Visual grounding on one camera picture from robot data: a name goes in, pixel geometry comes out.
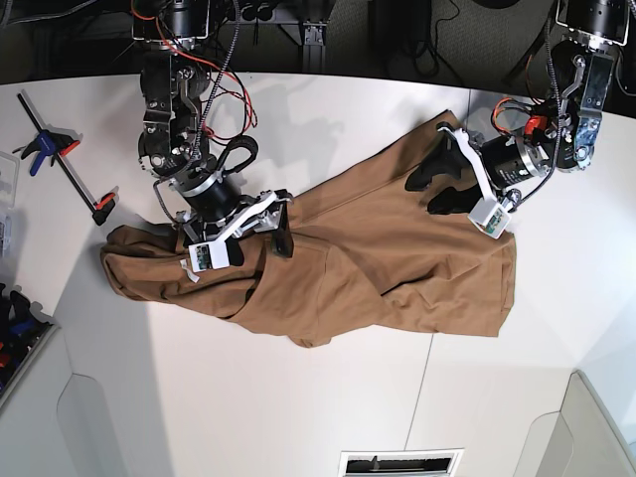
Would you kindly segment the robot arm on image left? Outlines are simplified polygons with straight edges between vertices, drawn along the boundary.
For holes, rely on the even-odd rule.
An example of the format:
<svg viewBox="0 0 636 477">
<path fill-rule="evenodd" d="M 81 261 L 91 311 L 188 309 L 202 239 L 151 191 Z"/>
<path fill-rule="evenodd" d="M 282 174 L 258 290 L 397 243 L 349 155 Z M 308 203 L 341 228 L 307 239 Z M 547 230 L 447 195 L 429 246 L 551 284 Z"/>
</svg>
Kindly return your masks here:
<svg viewBox="0 0 636 477">
<path fill-rule="evenodd" d="M 166 186 L 188 204 L 166 216 L 182 234 L 194 270 L 242 265 L 239 241 L 255 234 L 268 235 L 273 253 L 291 257 L 292 195 L 284 189 L 244 194 L 233 177 L 256 160 L 256 140 L 244 132 L 220 138 L 208 123 L 213 101 L 227 93 L 222 80 L 236 75 L 232 48 L 207 59 L 203 44 L 224 21 L 238 19 L 240 3 L 133 1 L 130 11 L 133 38 L 144 48 L 138 159 L 155 192 Z"/>
</svg>

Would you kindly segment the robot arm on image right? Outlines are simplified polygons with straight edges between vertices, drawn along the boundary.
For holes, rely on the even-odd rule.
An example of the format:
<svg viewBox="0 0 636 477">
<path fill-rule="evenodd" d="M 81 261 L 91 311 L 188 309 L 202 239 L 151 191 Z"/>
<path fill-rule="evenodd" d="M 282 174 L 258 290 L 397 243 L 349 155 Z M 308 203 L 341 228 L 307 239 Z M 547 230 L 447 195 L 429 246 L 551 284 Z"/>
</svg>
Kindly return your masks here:
<svg viewBox="0 0 636 477">
<path fill-rule="evenodd" d="M 527 202 L 519 184 L 539 179 L 544 185 L 556 171 L 587 169 L 620 60 L 610 50 L 626 45 L 634 18 L 632 1 L 555 1 L 543 31 L 516 65 L 527 68 L 537 49 L 546 49 L 550 89 L 545 98 L 500 99 L 490 114 L 498 133 L 491 140 L 438 123 L 441 141 L 408 176 L 405 189 L 422 192 L 436 176 L 458 180 L 471 171 L 473 186 L 442 190 L 427 210 L 466 214 L 483 226 Z"/>
</svg>

